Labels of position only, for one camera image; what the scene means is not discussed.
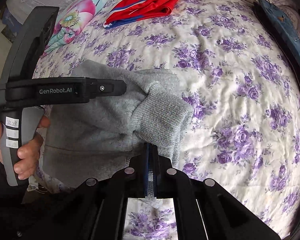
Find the purple floral bed quilt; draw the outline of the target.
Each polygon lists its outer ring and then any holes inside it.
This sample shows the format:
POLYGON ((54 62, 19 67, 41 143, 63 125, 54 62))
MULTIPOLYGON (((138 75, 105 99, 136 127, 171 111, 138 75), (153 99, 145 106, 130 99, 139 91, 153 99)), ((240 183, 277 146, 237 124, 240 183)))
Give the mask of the purple floral bed quilt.
MULTIPOLYGON (((109 0, 80 34, 43 56, 35 77, 84 60, 126 70, 170 69, 194 108, 179 168, 213 178, 281 238, 300 205, 300 90, 253 12, 257 0, 179 0, 165 17, 106 29, 109 0)), ((266 0, 286 15, 292 0, 266 0)))

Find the grey sweatpants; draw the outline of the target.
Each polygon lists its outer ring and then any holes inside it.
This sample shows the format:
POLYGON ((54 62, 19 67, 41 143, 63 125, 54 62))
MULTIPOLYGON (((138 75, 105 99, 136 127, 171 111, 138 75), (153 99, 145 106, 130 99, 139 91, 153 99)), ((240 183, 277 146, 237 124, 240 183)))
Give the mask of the grey sweatpants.
POLYGON ((178 165, 193 116, 181 97, 179 79, 168 69, 128 71, 84 61, 73 76, 125 81, 122 96, 54 105, 45 137, 43 171, 71 188, 90 177, 103 180, 124 168, 143 144, 178 165))

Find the floral pink teal pillow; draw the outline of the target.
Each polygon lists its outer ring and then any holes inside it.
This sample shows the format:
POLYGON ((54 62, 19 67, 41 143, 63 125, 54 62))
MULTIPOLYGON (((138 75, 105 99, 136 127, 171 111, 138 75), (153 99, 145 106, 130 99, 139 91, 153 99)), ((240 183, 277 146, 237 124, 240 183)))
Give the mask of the floral pink teal pillow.
POLYGON ((75 0, 58 15, 53 35, 46 45, 44 53, 50 53, 72 42, 108 1, 75 0))

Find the blue denim jeans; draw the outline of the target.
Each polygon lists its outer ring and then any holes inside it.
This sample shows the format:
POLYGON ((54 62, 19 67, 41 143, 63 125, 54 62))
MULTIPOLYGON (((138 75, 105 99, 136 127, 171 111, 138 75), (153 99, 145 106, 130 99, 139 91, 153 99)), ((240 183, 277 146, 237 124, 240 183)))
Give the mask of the blue denim jeans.
POLYGON ((266 0, 258 0, 266 19, 281 37, 300 67, 300 37, 290 18, 277 6, 266 0))

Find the red blue sports shorts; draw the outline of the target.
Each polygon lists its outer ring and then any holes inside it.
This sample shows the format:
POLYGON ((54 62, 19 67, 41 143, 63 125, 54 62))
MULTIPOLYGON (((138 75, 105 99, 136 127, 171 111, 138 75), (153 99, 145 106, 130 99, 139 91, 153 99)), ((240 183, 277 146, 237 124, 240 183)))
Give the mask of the red blue sports shorts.
POLYGON ((115 28, 148 18, 170 15, 179 0, 122 0, 103 23, 106 29, 115 28))

